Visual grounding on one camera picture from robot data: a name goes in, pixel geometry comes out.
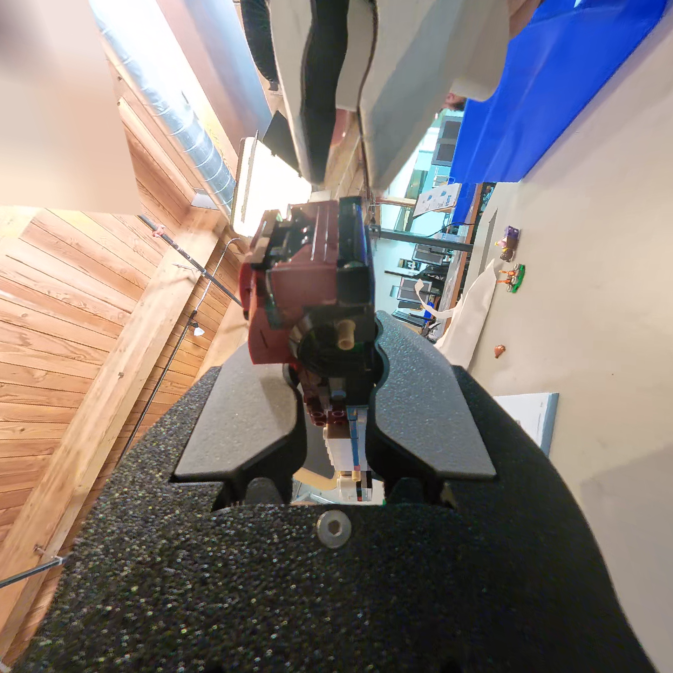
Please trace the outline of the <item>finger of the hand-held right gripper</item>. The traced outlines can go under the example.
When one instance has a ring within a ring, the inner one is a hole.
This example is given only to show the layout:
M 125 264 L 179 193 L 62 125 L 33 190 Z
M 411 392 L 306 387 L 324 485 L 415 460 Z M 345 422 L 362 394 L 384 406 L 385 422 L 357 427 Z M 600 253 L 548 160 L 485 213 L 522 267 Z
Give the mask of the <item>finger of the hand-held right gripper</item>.
M 359 94 L 367 179 L 385 190 L 450 92 L 477 101 L 499 85 L 507 1 L 376 1 L 375 43 Z
M 348 1 L 267 1 L 274 60 L 301 175 L 324 182 L 347 52 Z

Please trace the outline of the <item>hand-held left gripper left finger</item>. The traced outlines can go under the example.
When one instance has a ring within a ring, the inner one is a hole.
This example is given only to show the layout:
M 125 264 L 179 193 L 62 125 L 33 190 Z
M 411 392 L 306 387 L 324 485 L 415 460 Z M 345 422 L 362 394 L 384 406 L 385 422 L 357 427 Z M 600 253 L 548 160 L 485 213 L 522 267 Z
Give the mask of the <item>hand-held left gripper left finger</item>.
M 223 363 L 172 479 L 221 484 L 214 508 L 289 505 L 306 457 L 298 389 L 283 365 L 254 364 L 244 343 Z

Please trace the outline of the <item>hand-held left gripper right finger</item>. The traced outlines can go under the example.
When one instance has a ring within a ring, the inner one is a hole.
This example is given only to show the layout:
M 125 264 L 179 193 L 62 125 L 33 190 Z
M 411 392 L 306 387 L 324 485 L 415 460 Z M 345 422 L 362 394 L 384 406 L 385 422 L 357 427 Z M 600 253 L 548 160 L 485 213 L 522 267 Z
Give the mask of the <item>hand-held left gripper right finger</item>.
M 382 377 L 369 401 L 366 457 L 387 504 L 443 505 L 447 483 L 497 475 L 447 358 L 378 311 L 375 352 Z

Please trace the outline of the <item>dark red toy brick model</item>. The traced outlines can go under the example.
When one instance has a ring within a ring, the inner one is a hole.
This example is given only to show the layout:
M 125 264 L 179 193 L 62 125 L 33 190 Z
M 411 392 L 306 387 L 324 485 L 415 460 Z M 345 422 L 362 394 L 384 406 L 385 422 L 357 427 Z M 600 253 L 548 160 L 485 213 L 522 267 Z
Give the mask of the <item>dark red toy brick model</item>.
M 360 197 L 266 211 L 239 277 L 254 365 L 286 366 L 322 431 L 340 499 L 374 500 L 366 458 L 375 349 L 372 249 Z

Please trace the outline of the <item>black flat panel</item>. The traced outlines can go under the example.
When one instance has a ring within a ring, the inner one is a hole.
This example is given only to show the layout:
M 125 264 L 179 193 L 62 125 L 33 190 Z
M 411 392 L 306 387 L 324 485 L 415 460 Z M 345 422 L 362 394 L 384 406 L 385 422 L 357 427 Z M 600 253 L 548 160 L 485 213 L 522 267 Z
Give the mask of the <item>black flat panel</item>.
M 277 156 L 301 176 L 290 125 L 280 110 L 274 112 L 262 142 L 273 156 Z

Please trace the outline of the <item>thin bent metal lamp pole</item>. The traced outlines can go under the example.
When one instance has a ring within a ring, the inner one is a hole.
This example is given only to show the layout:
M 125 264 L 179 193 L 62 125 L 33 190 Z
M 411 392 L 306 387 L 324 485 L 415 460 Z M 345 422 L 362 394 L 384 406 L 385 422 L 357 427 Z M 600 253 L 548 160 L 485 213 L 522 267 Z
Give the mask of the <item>thin bent metal lamp pole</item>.
M 124 422 L 111 458 L 116 464 L 142 438 L 151 425 L 187 391 L 205 363 L 227 310 L 230 294 L 238 288 L 238 272 L 247 242 L 236 234 L 225 234 L 218 243 L 203 275 L 187 300 L 181 315 Z

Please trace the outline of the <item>white instruction booklet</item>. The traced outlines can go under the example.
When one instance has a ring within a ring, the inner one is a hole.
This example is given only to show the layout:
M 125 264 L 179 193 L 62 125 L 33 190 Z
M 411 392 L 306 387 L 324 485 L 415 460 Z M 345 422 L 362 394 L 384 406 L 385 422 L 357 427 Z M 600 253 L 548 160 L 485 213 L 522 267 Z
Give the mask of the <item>white instruction booklet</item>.
M 559 403 L 558 392 L 537 392 L 495 396 L 500 407 L 549 456 Z

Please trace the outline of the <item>white paper bag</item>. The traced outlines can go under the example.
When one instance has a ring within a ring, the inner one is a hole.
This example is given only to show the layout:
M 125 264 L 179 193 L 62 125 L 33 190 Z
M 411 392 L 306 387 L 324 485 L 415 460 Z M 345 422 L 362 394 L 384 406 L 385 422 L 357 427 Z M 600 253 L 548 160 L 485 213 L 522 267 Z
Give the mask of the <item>white paper bag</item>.
M 492 260 L 461 297 L 451 315 L 445 334 L 435 343 L 435 348 L 453 366 L 469 368 L 489 313 L 500 260 Z

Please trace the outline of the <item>blue plastic sheet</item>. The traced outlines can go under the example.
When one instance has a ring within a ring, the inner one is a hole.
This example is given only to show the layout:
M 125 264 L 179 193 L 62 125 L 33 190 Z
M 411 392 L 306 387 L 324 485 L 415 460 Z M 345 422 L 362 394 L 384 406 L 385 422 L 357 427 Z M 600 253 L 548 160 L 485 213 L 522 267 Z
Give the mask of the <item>blue plastic sheet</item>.
M 508 47 L 495 93 L 467 103 L 450 178 L 466 223 L 479 184 L 516 183 L 537 165 L 660 23 L 671 1 L 545 1 Z

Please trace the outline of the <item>white printed sign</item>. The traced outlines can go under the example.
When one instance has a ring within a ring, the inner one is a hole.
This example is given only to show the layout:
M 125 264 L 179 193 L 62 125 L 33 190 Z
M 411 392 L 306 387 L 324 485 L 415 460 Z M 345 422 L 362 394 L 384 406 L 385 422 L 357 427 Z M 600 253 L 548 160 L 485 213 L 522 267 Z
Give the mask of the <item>white printed sign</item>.
M 421 193 L 416 199 L 413 219 L 431 212 L 450 212 L 458 202 L 461 189 L 462 185 L 454 182 L 451 184 L 441 184 Z

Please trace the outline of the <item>black metal rod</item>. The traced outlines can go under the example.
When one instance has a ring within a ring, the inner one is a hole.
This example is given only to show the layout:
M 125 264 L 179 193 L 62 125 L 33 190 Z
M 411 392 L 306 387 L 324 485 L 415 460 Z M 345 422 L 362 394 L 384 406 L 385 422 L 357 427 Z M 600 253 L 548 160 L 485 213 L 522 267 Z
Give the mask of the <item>black metal rod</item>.
M 170 246 L 173 250 L 175 250 L 181 257 L 183 257 L 191 265 L 191 267 L 193 267 L 196 271 L 198 271 L 198 273 L 201 276 L 205 277 L 208 281 L 214 283 L 217 286 L 217 288 L 222 292 L 224 292 L 224 294 L 228 298 L 230 298 L 235 304 L 242 306 L 240 299 L 235 297 L 235 295 L 228 288 L 226 288 L 226 286 L 224 286 L 219 280 L 217 280 L 215 275 L 209 273 L 204 266 L 199 264 L 192 256 L 189 255 L 189 253 L 185 249 L 179 246 L 168 234 L 165 233 L 165 228 L 163 225 L 156 225 L 145 215 L 137 215 L 137 218 L 141 220 L 143 224 L 151 230 L 152 236 L 154 238 L 159 238 L 163 240 L 168 246 Z

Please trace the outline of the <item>purple toy brick figure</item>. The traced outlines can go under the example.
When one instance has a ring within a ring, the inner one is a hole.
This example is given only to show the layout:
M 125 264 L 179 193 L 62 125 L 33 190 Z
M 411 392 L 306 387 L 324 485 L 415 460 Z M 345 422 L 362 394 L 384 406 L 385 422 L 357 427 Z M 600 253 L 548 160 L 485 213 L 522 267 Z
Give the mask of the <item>purple toy brick figure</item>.
M 501 249 L 500 259 L 510 263 L 515 255 L 520 241 L 520 229 L 508 225 L 505 227 L 502 238 L 495 242 L 495 246 Z

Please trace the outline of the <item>grey metal rod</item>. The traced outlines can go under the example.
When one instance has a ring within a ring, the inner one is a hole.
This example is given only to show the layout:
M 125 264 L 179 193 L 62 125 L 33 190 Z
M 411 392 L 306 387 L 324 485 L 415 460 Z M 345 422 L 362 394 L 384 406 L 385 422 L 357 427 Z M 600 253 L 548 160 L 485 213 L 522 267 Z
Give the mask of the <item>grey metal rod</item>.
M 42 573 L 50 571 L 51 569 L 61 567 L 69 562 L 71 555 L 72 555 L 71 552 L 67 552 L 64 554 L 55 554 L 44 563 L 41 563 L 33 568 L 30 568 L 29 570 L 25 570 L 13 576 L 4 578 L 1 580 L 1 589 L 26 581 L 30 577 L 40 575 Z

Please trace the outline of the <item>silver ventilation duct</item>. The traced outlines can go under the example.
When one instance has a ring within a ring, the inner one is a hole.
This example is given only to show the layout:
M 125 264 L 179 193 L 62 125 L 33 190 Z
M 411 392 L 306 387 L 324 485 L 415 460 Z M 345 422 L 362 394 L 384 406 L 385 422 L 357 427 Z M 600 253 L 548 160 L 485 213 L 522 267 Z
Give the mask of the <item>silver ventilation duct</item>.
M 106 55 L 150 117 L 182 155 L 206 194 L 231 217 L 236 181 L 197 108 L 182 88 L 184 69 L 176 48 L 167 45 L 167 30 L 147 1 L 90 1 Z

